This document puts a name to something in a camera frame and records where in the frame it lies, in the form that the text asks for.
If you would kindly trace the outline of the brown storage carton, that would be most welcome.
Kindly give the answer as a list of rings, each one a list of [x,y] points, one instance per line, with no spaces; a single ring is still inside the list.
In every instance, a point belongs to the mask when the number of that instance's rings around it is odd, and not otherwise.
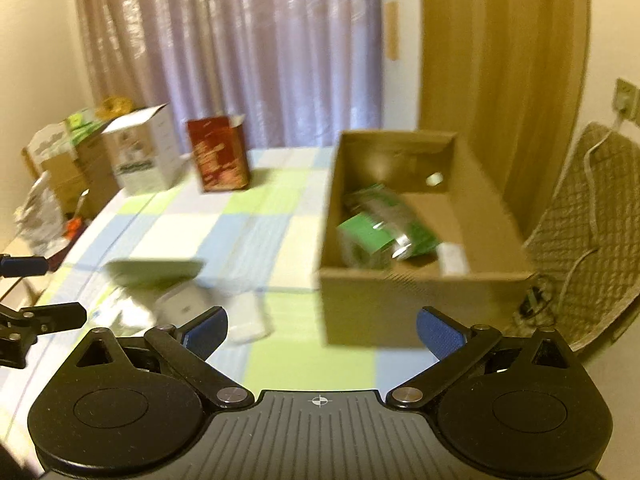
[[[107,123],[92,108],[37,131],[22,149],[28,171],[45,171],[66,217],[94,218],[119,192],[102,131]]]

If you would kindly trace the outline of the white product box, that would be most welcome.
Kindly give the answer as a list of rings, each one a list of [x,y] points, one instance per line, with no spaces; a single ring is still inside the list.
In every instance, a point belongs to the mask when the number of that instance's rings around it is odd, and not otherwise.
[[[119,186],[128,195],[169,190],[181,172],[181,145],[169,103],[114,119],[101,133]]]

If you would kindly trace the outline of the purple curtain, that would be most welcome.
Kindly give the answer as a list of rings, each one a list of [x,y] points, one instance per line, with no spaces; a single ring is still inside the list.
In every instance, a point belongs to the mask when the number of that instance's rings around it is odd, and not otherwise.
[[[93,97],[241,115],[251,148],[382,122],[381,0],[75,0]]]

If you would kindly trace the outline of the silver crumpled bag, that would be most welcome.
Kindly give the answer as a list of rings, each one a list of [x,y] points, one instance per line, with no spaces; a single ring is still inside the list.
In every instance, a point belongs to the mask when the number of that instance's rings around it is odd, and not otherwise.
[[[23,205],[15,209],[14,221],[16,235],[35,256],[50,258],[67,245],[66,220],[47,171],[32,185]]]

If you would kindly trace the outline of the clear plastic wrapped white pack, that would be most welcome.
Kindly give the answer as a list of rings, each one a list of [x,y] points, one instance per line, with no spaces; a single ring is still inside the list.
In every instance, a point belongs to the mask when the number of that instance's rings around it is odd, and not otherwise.
[[[272,333],[272,323],[265,308],[264,298],[257,292],[224,296],[221,307],[227,313],[227,340],[230,344],[250,344]]]

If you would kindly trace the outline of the checkered tablecloth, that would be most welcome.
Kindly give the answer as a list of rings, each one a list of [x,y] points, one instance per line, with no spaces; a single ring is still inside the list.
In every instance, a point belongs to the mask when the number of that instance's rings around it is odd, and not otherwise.
[[[47,304],[77,301],[89,324],[118,317],[105,265],[120,258],[200,259],[198,282],[257,292],[272,333],[225,344],[210,362],[259,392],[390,390],[434,363],[424,348],[331,346],[323,335],[316,267],[326,214],[332,148],[250,152],[245,192],[204,194],[189,172],[157,194],[115,196],[78,240],[42,294]]]

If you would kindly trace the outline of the green cushioned lid case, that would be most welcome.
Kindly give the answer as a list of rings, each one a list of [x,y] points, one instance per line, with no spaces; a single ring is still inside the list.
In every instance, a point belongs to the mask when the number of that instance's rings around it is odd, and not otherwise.
[[[116,259],[103,269],[117,286],[157,288],[193,280],[204,266],[201,259]]]

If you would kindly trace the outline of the white square charger adapter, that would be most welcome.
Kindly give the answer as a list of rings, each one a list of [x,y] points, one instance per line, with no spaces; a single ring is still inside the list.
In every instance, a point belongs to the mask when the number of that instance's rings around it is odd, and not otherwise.
[[[194,281],[180,283],[155,300],[153,312],[156,325],[183,326],[207,311],[212,305],[212,295],[207,288],[201,287]]]

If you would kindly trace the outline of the red gift box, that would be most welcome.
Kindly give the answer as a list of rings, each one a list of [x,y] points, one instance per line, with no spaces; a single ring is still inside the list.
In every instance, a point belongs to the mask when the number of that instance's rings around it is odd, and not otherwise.
[[[250,185],[244,119],[216,116],[186,123],[204,193],[245,190]]]

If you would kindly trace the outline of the wall power socket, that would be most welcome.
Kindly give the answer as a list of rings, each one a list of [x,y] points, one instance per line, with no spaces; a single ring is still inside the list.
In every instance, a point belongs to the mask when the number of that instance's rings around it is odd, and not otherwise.
[[[623,120],[634,122],[639,109],[639,88],[626,79],[617,78],[615,81],[612,109]]]

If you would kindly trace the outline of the green packet in box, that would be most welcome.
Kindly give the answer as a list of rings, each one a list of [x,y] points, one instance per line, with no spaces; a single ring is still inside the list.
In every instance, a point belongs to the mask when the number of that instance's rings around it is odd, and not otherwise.
[[[350,217],[337,227],[343,260],[357,269],[381,270],[393,261],[434,254],[440,238],[399,194],[382,184],[344,197]]]

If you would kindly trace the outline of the quilted beige chair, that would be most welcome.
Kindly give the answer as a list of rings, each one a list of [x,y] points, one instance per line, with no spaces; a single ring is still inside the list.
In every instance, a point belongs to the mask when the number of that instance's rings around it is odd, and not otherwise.
[[[510,334],[552,327],[588,347],[639,296],[638,144],[589,124],[525,248],[537,279]]]

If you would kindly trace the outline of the yellow wall hook strip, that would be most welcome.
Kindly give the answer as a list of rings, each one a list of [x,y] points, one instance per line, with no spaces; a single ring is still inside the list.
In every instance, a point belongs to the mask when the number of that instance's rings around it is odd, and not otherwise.
[[[400,59],[399,1],[387,1],[384,6],[385,55],[390,61]]]

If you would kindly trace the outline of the large brown cardboard box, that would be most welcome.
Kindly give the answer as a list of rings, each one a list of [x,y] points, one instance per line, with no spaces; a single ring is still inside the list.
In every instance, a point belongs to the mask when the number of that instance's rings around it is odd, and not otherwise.
[[[343,133],[319,261],[330,344],[413,347],[424,307],[506,327],[533,276],[508,208],[460,136]]]

